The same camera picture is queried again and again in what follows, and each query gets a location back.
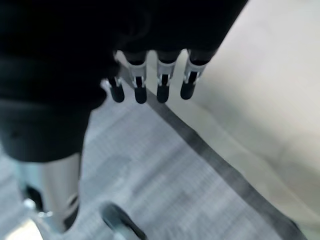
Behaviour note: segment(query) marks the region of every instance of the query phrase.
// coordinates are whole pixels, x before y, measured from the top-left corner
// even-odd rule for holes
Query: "prosthetic hand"
[[[101,80],[116,102],[125,99],[115,51],[124,52],[142,104],[147,52],[157,51],[164,103],[177,57],[189,49],[181,87],[189,99],[246,1],[187,0],[183,12],[179,1],[165,0],[0,2],[0,137],[23,204],[54,231],[73,225],[90,113],[107,96]]]

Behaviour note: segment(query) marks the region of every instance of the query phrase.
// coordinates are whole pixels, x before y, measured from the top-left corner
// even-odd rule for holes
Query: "gray carpet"
[[[85,138],[80,213],[64,235],[45,240],[111,240],[99,217],[105,201],[121,206],[150,240],[304,240],[272,207],[165,105],[111,97],[92,114]],[[10,164],[0,160],[0,239],[28,215]]]

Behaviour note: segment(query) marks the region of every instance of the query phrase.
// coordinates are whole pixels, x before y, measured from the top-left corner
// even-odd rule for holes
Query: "black fingertip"
[[[159,103],[164,104],[169,98],[169,86],[159,86],[156,91],[156,98]]]
[[[110,91],[115,102],[121,103],[125,100],[125,93],[122,85],[111,87]]]
[[[146,87],[136,87],[134,89],[135,100],[139,104],[144,104],[147,101]]]
[[[180,92],[181,98],[184,100],[190,99],[192,97],[192,95],[194,94],[195,87],[196,87],[196,85],[194,85],[193,83],[183,82],[182,87],[181,87],[181,92]]]

